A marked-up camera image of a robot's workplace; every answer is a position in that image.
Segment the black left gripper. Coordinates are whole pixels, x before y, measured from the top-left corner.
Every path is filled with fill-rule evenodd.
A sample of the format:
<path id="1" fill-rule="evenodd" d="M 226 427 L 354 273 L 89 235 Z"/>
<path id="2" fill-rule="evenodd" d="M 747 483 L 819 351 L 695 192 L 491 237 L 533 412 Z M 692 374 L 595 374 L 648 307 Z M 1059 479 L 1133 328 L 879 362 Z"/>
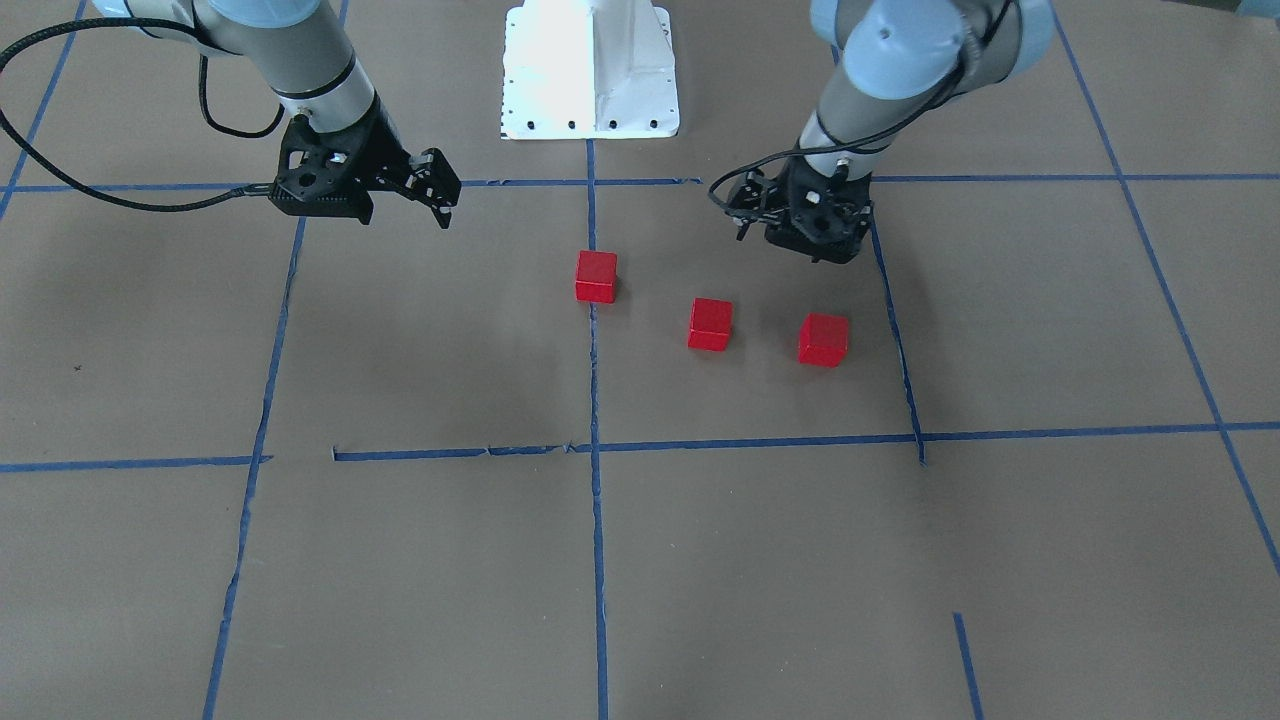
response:
<path id="1" fill-rule="evenodd" d="M 852 178 L 846 169 L 823 176 L 809 161 L 792 158 L 777 176 L 748 170 L 735 182 L 724 214 L 741 242 L 753 225 L 764 225 L 765 241 L 800 252 L 813 263 L 849 264 L 870 229 L 873 174 Z"/>

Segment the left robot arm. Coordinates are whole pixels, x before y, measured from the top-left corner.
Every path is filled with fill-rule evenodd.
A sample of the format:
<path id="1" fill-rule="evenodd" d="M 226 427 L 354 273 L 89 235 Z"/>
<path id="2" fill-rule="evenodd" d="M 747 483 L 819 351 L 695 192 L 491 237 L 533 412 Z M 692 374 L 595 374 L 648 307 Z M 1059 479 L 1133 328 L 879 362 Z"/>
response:
<path id="1" fill-rule="evenodd" d="M 927 113 L 1033 67 L 1050 1 L 814 1 L 812 28 L 838 60 L 795 145 L 728 172 L 710 201 L 737 238 L 814 263 L 850 263 L 874 220 L 870 187 L 895 138 Z"/>

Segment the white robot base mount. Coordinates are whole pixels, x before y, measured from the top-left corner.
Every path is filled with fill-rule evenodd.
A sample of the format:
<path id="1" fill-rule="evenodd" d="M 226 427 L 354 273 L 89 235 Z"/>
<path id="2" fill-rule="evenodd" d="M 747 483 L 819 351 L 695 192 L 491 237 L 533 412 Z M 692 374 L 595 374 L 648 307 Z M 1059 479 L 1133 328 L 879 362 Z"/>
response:
<path id="1" fill-rule="evenodd" d="M 525 1 L 504 18 L 508 141 L 675 137 L 672 19 L 650 1 Z"/>

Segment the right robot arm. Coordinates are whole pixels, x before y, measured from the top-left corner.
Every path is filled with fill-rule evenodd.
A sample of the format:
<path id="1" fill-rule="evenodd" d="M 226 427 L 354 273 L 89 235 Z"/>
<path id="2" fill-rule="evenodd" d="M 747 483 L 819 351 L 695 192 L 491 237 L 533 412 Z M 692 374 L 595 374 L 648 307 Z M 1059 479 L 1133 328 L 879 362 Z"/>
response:
<path id="1" fill-rule="evenodd" d="M 408 152 L 381 96 L 326 1 L 97 1 L 109 19 L 204 58 L 248 59 L 285 118 L 265 193 L 291 217 L 372 218 L 375 192 L 396 193 L 451 225 L 460 177 L 438 149 Z"/>

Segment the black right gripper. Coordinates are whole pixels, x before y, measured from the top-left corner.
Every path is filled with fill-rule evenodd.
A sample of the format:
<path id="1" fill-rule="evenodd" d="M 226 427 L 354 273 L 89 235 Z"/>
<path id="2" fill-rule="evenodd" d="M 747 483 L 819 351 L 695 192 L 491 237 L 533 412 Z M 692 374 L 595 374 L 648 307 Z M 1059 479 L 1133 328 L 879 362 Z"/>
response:
<path id="1" fill-rule="evenodd" d="M 387 191 L 428 208 L 440 229 L 452 224 L 463 183 L 440 149 L 410 156 L 381 99 L 355 124 L 323 133 L 294 115 L 280 146 L 269 199 L 291 217 L 372 219 L 371 193 Z"/>

